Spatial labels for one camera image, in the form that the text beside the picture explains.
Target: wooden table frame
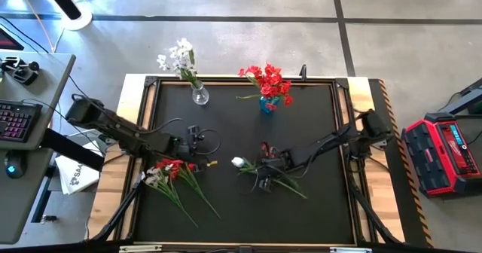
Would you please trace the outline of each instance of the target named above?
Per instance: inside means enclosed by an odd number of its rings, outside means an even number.
[[[149,127],[153,124],[152,120],[154,117],[154,112],[152,109],[153,105],[156,105],[155,100],[157,99],[159,92],[159,88],[157,87],[158,82],[155,80],[157,77],[162,77],[164,79],[172,78],[174,81],[169,82],[169,84],[186,84],[178,81],[178,79],[172,75],[126,75],[124,87],[120,95],[121,98],[117,107],[117,114],[131,122],[143,126],[146,129],[152,129]],[[201,75],[200,77],[204,81],[208,81],[206,84],[210,84],[209,79],[215,78],[230,78],[233,80],[239,80],[236,75]],[[292,79],[299,81],[300,77],[292,77]],[[309,77],[309,79],[320,81],[322,79],[334,78]],[[339,102],[334,101],[334,104],[338,103],[342,112],[342,117],[337,120],[338,127],[340,126],[339,123],[349,123],[350,117],[353,117],[354,115],[354,113],[350,112],[346,107],[347,102],[351,101],[352,106],[359,111],[366,111],[370,108],[374,108],[367,78],[340,78],[339,81],[340,83],[343,83],[336,85],[337,94],[334,94],[334,98],[339,98]],[[305,84],[313,85],[316,83],[308,82]],[[349,89],[343,88],[343,85],[347,85]],[[118,150],[118,147],[113,147],[112,151],[116,152],[108,152],[106,160],[119,155],[120,151]],[[372,154],[374,159],[379,160],[386,165],[384,152],[372,149]],[[120,157],[104,166],[92,212],[90,214],[88,224],[90,233],[98,233],[105,223],[107,223],[121,202],[122,197],[127,193],[127,190],[125,189],[128,187],[126,185],[132,185],[136,180],[136,175],[139,173],[140,167],[141,160],[134,160],[128,156]],[[354,162],[352,163],[352,168],[354,170],[357,170],[358,167],[359,166],[357,166]],[[401,222],[398,216],[398,208],[392,189],[390,174],[377,164],[367,162],[365,170],[361,171],[360,175],[354,176],[356,183],[362,190],[362,193],[369,196],[371,205],[374,211],[379,215],[381,221],[389,228],[394,237],[404,241],[404,234],[401,229]],[[352,218],[352,223],[357,221],[359,222],[359,226],[356,226],[356,224],[353,225],[355,239],[357,239],[357,233],[361,233],[367,241],[378,240],[379,242],[383,242],[381,238],[377,237],[375,234],[374,229],[371,226],[371,223],[368,221],[361,206],[359,204],[355,205],[354,203],[354,199],[351,199],[350,209],[358,210],[358,213],[355,213],[357,215],[356,217],[358,217],[358,220],[357,218]],[[128,236],[132,230],[133,208],[134,203],[132,203],[127,210],[122,224],[119,224],[118,228],[116,229],[115,236],[112,234],[109,239],[124,239]],[[168,242],[161,242],[160,244],[169,245]]]

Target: computer mouse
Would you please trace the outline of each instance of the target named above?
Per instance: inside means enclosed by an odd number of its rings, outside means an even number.
[[[5,171],[10,178],[20,178],[27,170],[25,151],[7,151]]]

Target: white base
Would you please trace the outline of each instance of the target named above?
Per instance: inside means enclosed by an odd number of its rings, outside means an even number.
[[[86,7],[78,7],[78,10],[81,12],[81,16],[76,20],[70,20],[64,15],[62,18],[63,28],[75,31],[89,25],[92,21],[92,12],[90,12],[90,9]]]

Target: keyboard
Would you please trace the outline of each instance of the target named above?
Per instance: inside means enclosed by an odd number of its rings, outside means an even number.
[[[41,109],[39,104],[0,99],[0,141],[27,142]]]

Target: striped tape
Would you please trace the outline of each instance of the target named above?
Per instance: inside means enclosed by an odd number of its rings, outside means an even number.
[[[434,244],[430,236],[429,226],[427,225],[427,220],[423,214],[422,205],[420,204],[420,199],[416,191],[415,182],[412,178],[412,172],[410,170],[410,165],[408,164],[407,157],[405,156],[405,149],[403,143],[401,142],[400,133],[398,132],[397,123],[395,121],[395,114],[393,114],[392,105],[390,104],[389,94],[386,92],[385,83],[382,80],[378,80],[380,83],[380,88],[382,90],[383,98],[385,99],[386,109],[388,110],[390,121],[392,122],[395,138],[397,140],[398,149],[400,150],[401,160],[404,162],[405,172],[407,173],[408,184],[411,187],[413,200],[415,201],[416,210],[419,214],[420,223],[422,224],[422,229],[426,237],[427,244],[429,247],[433,248]]]

